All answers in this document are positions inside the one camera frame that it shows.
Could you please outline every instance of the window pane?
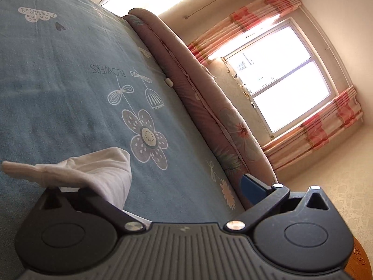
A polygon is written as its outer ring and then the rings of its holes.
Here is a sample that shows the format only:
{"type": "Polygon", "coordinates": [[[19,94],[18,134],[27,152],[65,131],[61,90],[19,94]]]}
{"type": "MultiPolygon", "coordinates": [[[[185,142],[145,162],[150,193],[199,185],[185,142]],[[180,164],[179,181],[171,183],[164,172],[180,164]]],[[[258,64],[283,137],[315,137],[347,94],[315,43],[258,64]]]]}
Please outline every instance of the window pane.
{"type": "Polygon", "coordinates": [[[315,62],[310,62],[254,98],[274,133],[330,95],[315,62]]]}
{"type": "Polygon", "coordinates": [[[303,43],[288,26],[229,57],[228,62],[253,94],[309,58],[303,43]]]}

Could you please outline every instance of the ribbed plastic panel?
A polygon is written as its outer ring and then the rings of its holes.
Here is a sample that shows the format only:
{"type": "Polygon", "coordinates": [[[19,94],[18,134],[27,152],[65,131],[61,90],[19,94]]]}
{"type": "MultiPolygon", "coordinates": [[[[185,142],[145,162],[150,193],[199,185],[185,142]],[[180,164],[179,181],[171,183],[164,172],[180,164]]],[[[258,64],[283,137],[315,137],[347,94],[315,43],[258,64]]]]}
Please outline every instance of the ribbed plastic panel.
{"type": "Polygon", "coordinates": [[[255,253],[245,236],[227,234],[217,224],[153,224],[151,230],[146,233],[125,236],[111,257],[89,271],[71,276],[50,276],[26,271],[19,279],[348,280],[351,278],[343,271],[322,276],[301,276],[278,270],[255,253]]]}

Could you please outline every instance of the window frame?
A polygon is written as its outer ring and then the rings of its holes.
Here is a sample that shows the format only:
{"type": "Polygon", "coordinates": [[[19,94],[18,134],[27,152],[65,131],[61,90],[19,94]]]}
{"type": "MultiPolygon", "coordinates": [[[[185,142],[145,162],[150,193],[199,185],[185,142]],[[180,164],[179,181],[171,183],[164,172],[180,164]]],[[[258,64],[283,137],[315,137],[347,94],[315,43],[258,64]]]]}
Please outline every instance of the window frame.
{"type": "Polygon", "coordinates": [[[286,19],[282,20],[281,22],[279,22],[277,24],[273,24],[270,27],[270,29],[266,30],[264,33],[258,35],[254,39],[248,41],[246,44],[240,46],[239,48],[237,48],[233,52],[229,53],[228,55],[222,57],[221,59],[223,60],[225,65],[228,67],[228,69],[232,73],[233,77],[236,79],[236,82],[238,83],[240,88],[244,91],[247,99],[249,99],[251,108],[254,108],[255,111],[257,112],[258,116],[261,118],[262,123],[264,125],[264,128],[267,131],[267,133],[269,135],[269,138],[271,140],[278,137],[279,135],[282,135],[286,131],[290,130],[294,126],[296,126],[299,123],[301,123],[302,121],[304,121],[306,118],[311,116],[314,112],[316,112],[318,109],[320,109],[322,106],[324,106],[327,102],[329,102],[333,97],[335,97],[338,94],[338,91],[335,87],[335,84],[334,84],[333,80],[331,79],[329,73],[327,72],[326,67],[325,67],[324,63],[322,62],[320,56],[318,55],[317,51],[314,49],[314,47],[309,42],[309,40],[305,37],[304,33],[302,31],[300,31],[300,28],[298,27],[296,22],[294,22],[293,18],[291,18],[291,17],[286,18],[286,19]],[[299,65],[298,67],[296,67],[295,69],[293,69],[292,71],[290,71],[289,73],[287,73],[286,75],[282,76],[281,78],[276,79],[275,81],[272,81],[271,83],[269,83],[268,85],[266,85],[262,89],[260,89],[257,92],[251,94],[250,91],[245,87],[245,83],[243,83],[243,81],[239,77],[239,74],[229,64],[228,59],[230,57],[232,57],[233,55],[239,53],[243,49],[247,48],[251,44],[253,44],[257,41],[260,41],[262,38],[266,37],[267,35],[269,35],[271,33],[276,33],[277,31],[280,31],[281,29],[284,29],[286,27],[290,27],[294,31],[294,33],[297,35],[298,39],[302,42],[302,44],[304,45],[304,47],[308,51],[308,53],[310,55],[310,58],[307,61],[305,61],[304,63],[302,63],[301,65],[299,65]],[[272,86],[276,85],[280,81],[284,80],[286,77],[288,77],[289,75],[296,72],[298,69],[302,68],[303,66],[305,66],[306,64],[308,64],[310,62],[315,62],[318,69],[320,70],[320,72],[321,72],[321,74],[322,74],[322,76],[323,76],[323,78],[324,78],[324,80],[327,84],[327,87],[329,88],[329,92],[330,92],[329,96],[327,96],[320,103],[315,105],[309,111],[307,111],[303,115],[299,116],[298,118],[296,118],[295,120],[293,120],[292,122],[290,122],[289,124],[284,126],[283,128],[281,128],[281,129],[279,129],[275,132],[272,132],[272,130],[270,129],[270,127],[267,123],[267,121],[265,120],[264,116],[262,115],[260,109],[256,105],[254,98],[256,96],[258,96],[259,94],[263,93],[264,91],[266,91],[267,89],[271,88],[272,86]]]}

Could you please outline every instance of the window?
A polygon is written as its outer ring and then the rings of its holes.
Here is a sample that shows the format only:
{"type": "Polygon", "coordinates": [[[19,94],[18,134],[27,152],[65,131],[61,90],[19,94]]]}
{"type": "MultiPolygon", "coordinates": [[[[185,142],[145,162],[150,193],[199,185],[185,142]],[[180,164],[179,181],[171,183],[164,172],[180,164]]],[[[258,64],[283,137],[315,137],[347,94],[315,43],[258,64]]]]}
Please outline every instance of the window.
{"type": "Polygon", "coordinates": [[[334,88],[301,33],[287,20],[225,58],[271,138],[331,100],[334,88]]]}

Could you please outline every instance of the blue bedsheet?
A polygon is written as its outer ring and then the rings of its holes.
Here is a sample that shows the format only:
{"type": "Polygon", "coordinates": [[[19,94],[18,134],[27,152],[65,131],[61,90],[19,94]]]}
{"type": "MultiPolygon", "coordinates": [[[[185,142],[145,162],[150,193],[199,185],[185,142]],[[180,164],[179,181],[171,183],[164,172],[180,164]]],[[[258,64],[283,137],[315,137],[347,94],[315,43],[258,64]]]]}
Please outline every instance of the blue bedsheet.
{"type": "MultiPolygon", "coordinates": [[[[146,46],[89,0],[1,0],[0,160],[131,155],[125,209],[160,222],[225,221],[243,208],[146,46]]],[[[42,189],[0,172],[0,279],[22,271],[14,235],[42,189]]]]}

